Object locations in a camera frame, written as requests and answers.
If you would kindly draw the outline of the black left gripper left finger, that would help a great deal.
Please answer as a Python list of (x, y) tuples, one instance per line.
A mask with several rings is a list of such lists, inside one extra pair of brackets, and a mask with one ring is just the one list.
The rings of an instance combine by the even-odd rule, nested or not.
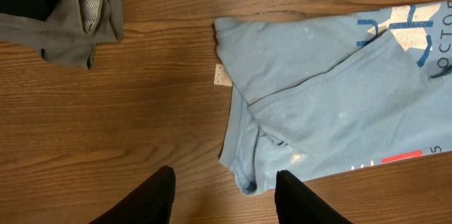
[(90, 224), (168, 224), (175, 188), (174, 169), (163, 166)]

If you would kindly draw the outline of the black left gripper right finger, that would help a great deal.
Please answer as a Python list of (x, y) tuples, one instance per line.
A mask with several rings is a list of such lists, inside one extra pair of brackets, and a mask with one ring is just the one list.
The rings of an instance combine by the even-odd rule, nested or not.
[(351, 224), (288, 170), (276, 175), (279, 224)]

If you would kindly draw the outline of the light blue printed t-shirt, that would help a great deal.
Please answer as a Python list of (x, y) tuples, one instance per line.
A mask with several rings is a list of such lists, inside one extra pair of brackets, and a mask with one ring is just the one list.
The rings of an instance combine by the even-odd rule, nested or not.
[(289, 23), (219, 18), (220, 162), (241, 193), (451, 149), (451, 2)]

